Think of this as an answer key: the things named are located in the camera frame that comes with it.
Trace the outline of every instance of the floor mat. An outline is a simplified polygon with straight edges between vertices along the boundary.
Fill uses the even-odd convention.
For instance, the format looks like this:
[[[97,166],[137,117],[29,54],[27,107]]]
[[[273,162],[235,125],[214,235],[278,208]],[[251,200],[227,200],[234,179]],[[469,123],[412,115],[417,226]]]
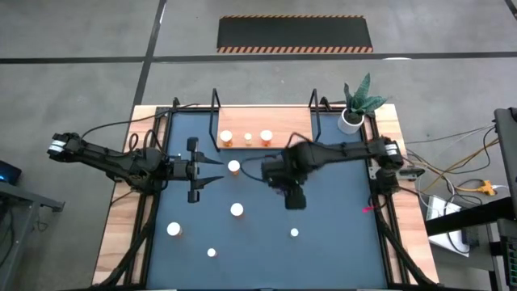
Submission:
[[[371,53],[362,15],[228,15],[218,53]]]

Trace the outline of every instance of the hazard striped border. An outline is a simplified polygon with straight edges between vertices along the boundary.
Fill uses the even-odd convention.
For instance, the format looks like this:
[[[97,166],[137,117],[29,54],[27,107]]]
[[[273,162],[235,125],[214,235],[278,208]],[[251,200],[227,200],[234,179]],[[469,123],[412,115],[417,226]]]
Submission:
[[[373,47],[220,47],[218,53],[373,53]]]
[[[227,18],[364,18],[364,15],[225,15]]]

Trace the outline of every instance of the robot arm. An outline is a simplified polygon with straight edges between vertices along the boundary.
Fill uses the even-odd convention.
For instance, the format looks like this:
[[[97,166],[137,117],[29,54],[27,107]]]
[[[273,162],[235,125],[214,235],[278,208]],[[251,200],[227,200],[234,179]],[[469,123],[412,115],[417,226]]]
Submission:
[[[263,162],[263,180],[285,195],[286,209],[304,209],[305,196],[301,185],[307,175],[326,164],[374,158],[380,166],[376,172],[376,192],[392,194],[398,188],[397,172],[404,165],[398,144],[387,137],[369,142],[324,145],[303,141],[282,151],[279,158]],[[423,170],[416,170],[421,175]]]
[[[191,182],[188,202],[200,200],[199,189],[204,185],[223,178],[222,176],[198,179],[198,162],[222,164],[205,158],[197,151],[197,137],[187,140],[187,150],[191,159],[170,158],[158,149],[147,148],[121,153],[106,147],[82,140],[76,133],[55,133],[48,148],[48,155],[58,162],[82,162],[106,173],[112,180],[123,179],[131,188],[146,195],[153,195],[162,190],[163,181],[182,180]]]

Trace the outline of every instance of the cable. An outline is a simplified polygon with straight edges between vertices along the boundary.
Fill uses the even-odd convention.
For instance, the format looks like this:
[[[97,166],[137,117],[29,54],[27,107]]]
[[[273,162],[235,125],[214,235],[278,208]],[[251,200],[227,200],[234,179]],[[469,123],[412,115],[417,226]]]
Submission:
[[[7,249],[7,253],[3,256],[2,260],[0,261],[0,269],[3,267],[3,264],[6,262],[7,258],[9,257],[9,254],[11,253],[11,250],[13,249],[13,246],[15,245],[15,228],[13,226],[15,217],[13,215],[13,210],[11,208],[9,208],[9,216],[11,217],[11,222],[9,223],[9,231],[11,232],[11,244]]]
[[[478,131],[480,129],[484,129],[486,127],[487,126],[483,126],[483,127],[478,128],[478,129],[472,129],[472,130],[469,130],[469,131],[466,131],[466,132],[456,133],[456,134],[452,134],[452,135],[449,135],[449,136],[446,136],[446,137],[438,137],[438,138],[434,138],[434,139],[430,139],[430,140],[426,140],[426,141],[408,141],[408,142],[405,142],[405,144],[406,145],[411,145],[411,144],[418,144],[418,143],[425,143],[425,142],[441,141],[441,140],[444,140],[444,139],[447,139],[447,138],[450,138],[450,137],[457,137],[457,136],[464,135],[464,134],[467,134],[467,133],[476,132],[476,131]]]
[[[127,193],[123,194],[122,196],[120,196],[120,197],[116,198],[115,200],[113,200],[113,201],[110,203],[110,207],[112,207],[112,206],[114,205],[114,203],[116,203],[118,200],[125,198],[127,195],[129,195],[129,194],[131,194],[131,193],[133,193],[133,192],[134,192],[134,191],[133,191],[133,190],[131,190],[131,191],[129,191],[129,192],[127,192]]]
[[[438,172],[434,171],[432,168],[427,167],[427,166],[425,166],[425,165],[424,165],[424,167],[420,167],[420,166],[415,166],[415,167],[417,167],[417,168],[421,168],[421,169],[424,169],[424,170],[425,170],[425,169],[428,169],[428,170],[433,171],[433,172],[435,172],[436,174],[438,174],[438,175],[439,175],[439,173],[438,173]],[[454,184],[453,184],[453,183],[451,182],[451,180],[449,180],[446,176],[442,175],[442,176],[441,176],[441,179],[444,179],[444,180],[447,182],[447,187],[449,187],[449,185],[450,185],[450,187],[451,187],[452,189],[455,189]],[[422,202],[422,204],[424,204],[428,209],[432,209],[433,211],[436,211],[436,212],[438,212],[438,214],[439,214],[439,212],[440,212],[441,210],[446,209],[446,208],[447,208],[447,206],[445,206],[445,207],[444,207],[444,208],[442,208],[442,209],[436,209],[436,208],[431,207],[431,206],[430,206],[430,205],[429,205],[429,204],[428,204],[428,203],[427,203],[427,202],[422,198],[422,195],[421,195],[421,194],[422,194],[422,191],[420,191],[420,182],[421,182],[421,181],[422,181],[422,177],[418,177],[418,179],[417,179],[417,191],[416,191],[416,193],[417,193],[417,195],[418,195],[418,198],[420,199],[420,201]],[[452,199],[451,199],[451,202],[454,200],[454,195],[455,195],[455,194],[456,194],[456,191],[454,191],[454,190],[453,190],[453,192],[452,192],[452,196],[451,196],[451,198],[452,198]]]
[[[453,145],[455,145],[456,143],[458,143],[458,142],[460,142],[460,141],[464,140],[464,139],[465,139],[465,138],[467,138],[467,137],[472,136],[473,134],[479,133],[479,132],[480,132],[480,131],[482,131],[483,129],[487,129],[487,128],[489,128],[489,127],[494,127],[494,126],[493,126],[493,125],[486,126],[486,127],[482,128],[482,129],[479,129],[479,130],[477,130],[477,131],[474,131],[474,132],[472,132],[472,133],[469,133],[469,134],[467,134],[467,135],[465,135],[465,136],[463,136],[463,137],[460,137],[460,138],[456,139],[455,141],[453,141],[453,142],[451,142],[449,145],[447,145],[447,146],[446,146],[443,150],[441,150],[439,153],[437,153],[437,155],[435,155],[435,156],[431,159],[431,161],[435,161],[435,160],[436,160],[440,155],[442,155],[443,153],[445,153],[448,149],[450,149],[450,148],[451,148]]]
[[[486,145],[486,148],[489,148],[489,147],[491,147],[491,146],[493,146],[493,145],[498,144],[498,141],[496,141],[496,142],[494,142],[494,141],[492,141],[490,144]],[[447,170],[442,170],[442,169],[440,169],[440,168],[438,168],[438,167],[436,167],[436,166],[431,165],[428,161],[426,161],[422,156],[420,156],[420,155],[418,155],[417,153],[415,153],[413,150],[410,150],[410,149],[406,149],[406,150],[410,152],[408,155],[414,156],[414,157],[416,157],[416,159],[417,159],[417,160],[419,160],[420,162],[424,162],[424,163],[426,163],[428,166],[433,167],[433,168],[435,168],[436,170],[441,171],[441,172],[443,172],[443,173],[447,173],[447,174],[459,175],[459,174],[466,174],[466,173],[471,173],[471,172],[474,172],[474,171],[479,171],[479,170],[484,169],[484,167],[480,167],[480,168],[473,169],[473,170],[453,172],[454,170],[460,169],[460,168],[464,167],[465,165],[467,165],[467,163],[469,163],[470,161],[472,161],[472,160],[476,157],[476,155],[468,156],[468,157],[466,158],[466,161],[464,161],[464,163],[463,163],[462,165],[457,166],[457,167],[453,167],[452,169],[450,169],[450,170],[448,170],[448,171],[447,171]]]
[[[460,183],[460,185],[459,185],[459,186],[462,186],[462,185],[464,185],[464,184],[466,184],[466,183],[468,183],[468,182],[474,181],[474,180],[477,180],[477,179],[468,179],[468,180],[464,181],[463,183]],[[480,198],[475,197],[475,196],[469,196],[469,197],[472,197],[472,198],[476,198],[476,199],[478,199],[478,200],[479,200],[479,204],[478,204],[478,205],[483,205],[483,201],[482,201]],[[447,200],[445,201],[445,207],[447,207],[447,205],[448,205],[449,203],[451,203],[450,199],[451,199],[451,198],[449,198],[449,199],[447,199]],[[445,216],[445,215],[447,215],[447,213],[445,212],[445,209],[443,210],[443,215],[444,215],[444,216]],[[459,253],[461,253],[461,254],[468,254],[468,253],[469,253],[468,251],[461,251],[461,250],[459,250],[459,249],[458,249],[458,247],[457,247],[457,246],[454,244],[454,242],[452,241],[451,233],[450,233],[450,232],[447,232],[447,239],[448,239],[448,240],[449,240],[449,242],[451,243],[451,246],[452,246],[452,247],[453,247],[457,252],[459,252]]]
[[[144,159],[147,158],[147,138],[149,137],[149,135],[153,136],[154,140],[156,141],[156,146],[158,146],[158,150],[160,151],[160,153],[162,153],[165,156],[168,156],[163,151],[162,145],[160,144],[160,141],[158,140],[158,135],[156,134],[156,132],[154,132],[154,130],[150,129],[147,131],[147,133],[145,133],[145,136],[144,136],[144,147],[142,148],[142,154],[144,156]]]
[[[273,154],[266,154],[266,155],[263,155],[263,156],[260,156],[260,157],[253,157],[253,158],[245,158],[245,159],[243,159],[243,160],[242,160],[242,162],[241,162],[241,171],[242,171],[242,174],[246,175],[248,178],[253,179],[253,180],[255,180],[255,181],[259,181],[259,182],[262,182],[262,183],[266,183],[266,181],[265,181],[265,180],[260,179],[260,178],[257,178],[257,177],[254,177],[253,175],[248,174],[248,173],[246,172],[246,170],[244,170],[244,167],[243,167],[243,166],[244,166],[244,163],[245,163],[245,162],[249,162],[249,161],[261,160],[261,159],[263,159],[263,158],[276,158],[279,154],[280,154],[280,153],[275,154],[275,155],[273,155]]]
[[[467,162],[468,162],[468,161],[469,161],[469,159],[472,159],[472,158],[476,157],[476,156],[477,156],[477,155],[479,155],[479,153],[481,153],[483,150],[485,151],[486,156],[487,156],[487,158],[488,158],[488,163],[487,163],[485,166],[480,167],[480,168],[478,168],[478,169],[476,169],[476,170],[465,171],[465,172],[479,171],[479,170],[482,170],[482,169],[484,169],[484,168],[488,167],[488,166],[490,165],[490,156],[489,156],[489,154],[488,154],[488,150],[487,150],[487,148],[489,148],[489,147],[491,147],[491,146],[495,145],[495,144],[498,142],[498,139],[497,139],[497,138],[495,138],[495,139],[494,139],[494,140],[493,140],[489,145],[487,145],[487,144],[486,144],[486,136],[487,136],[487,135],[488,135],[488,133],[489,133],[490,131],[492,131],[493,129],[494,129],[494,128],[492,128],[492,129],[488,130],[488,131],[485,133],[485,136],[483,137],[483,147],[482,147],[481,149],[479,149],[479,150],[477,150],[476,152],[474,152],[473,154],[470,154],[469,156],[467,156],[467,157],[465,157],[465,158],[461,159],[460,161],[455,162],[454,164],[452,164],[452,166],[450,166],[447,170],[445,170],[442,174],[440,174],[440,175],[439,175],[439,177],[438,177],[438,178],[436,178],[436,179],[435,179],[435,180],[434,180],[434,181],[433,181],[429,186],[427,186],[427,188],[425,188],[423,191],[425,192],[425,191],[427,191],[428,189],[430,189],[433,185],[435,185],[435,184],[436,184],[436,182],[437,182],[437,181],[438,181],[438,180],[439,180],[439,179],[440,179],[440,178],[441,178],[441,177],[442,177],[442,176],[443,176],[447,171],[450,171],[450,170],[451,170],[451,169],[453,169],[455,166],[459,165],[460,163],[462,163],[462,162],[464,162],[464,161],[467,161]]]
[[[182,107],[179,107],[179,108],[187,108],[187,107],[190,107],[190,106],[194,106],[194,105],[199,105],[198,103],[190,103],[188,105],[184,105]],[[138,122],[138,121],[143,121],[143,120],[148,120],[149,118],[153,118],[153,117],[158,117],[158,116],[163,116],[169,112],[172,112],[172,109],[170,110],[167,110],[165,112],[160,112],[160,113],[157,113],[155,115],[152,115],[152,116],[147,116],[147,117],[142,117],[140,119],[137,119],[137,120],[126,120],[126,121],[119,121],[119,122],[113,122],[113,123],[109,123],[109,124],[103,124],[103,125],[100,125],[100,126],[96,126],[92,129],[88,129],[86,130],[82,135],[81,135],[81,138],[79,139],[79,142],[81,142],[84,137],[88,134],[88,133],[91,133],[97,129],[103,129],[103,128],[106,128],[106,127],[109,127],[109,126],[113,126],[113,125],[119,125],[119,124],[131,124],[133,122]]]

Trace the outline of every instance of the blue mat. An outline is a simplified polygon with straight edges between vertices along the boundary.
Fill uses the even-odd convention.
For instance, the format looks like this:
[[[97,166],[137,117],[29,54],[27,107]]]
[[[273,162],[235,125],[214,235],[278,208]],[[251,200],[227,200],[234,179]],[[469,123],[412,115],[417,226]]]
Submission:
[[[208,135],[208,113],[176,113],[169,153],[190,157],[189,137],[200,151],[224,166],[201,165],[200,177],[225,175],[201,190],[200,202],[187,203],[189,183],[169,182],[158,209],[148,289],[355,289],[385,288],[386,280],[373,212],[363,213],[370,195],[364,161],[342,162],[312,173],[303,189],[307,209],[287,211],[284,198],[266,184],[226,167],[233,159],[277,153],[270,150],[222,150]],[[359,141],[345,135],[337,115],[322,115],[324,143]],[[260,176],[260,161],[246,171]],[[244,206],[244,218],[230,214]],[[172,238],[172,221],[183,228]],[[289,230],[300,235],[291,238]],[[208,248],[218,256],[209,258]]]

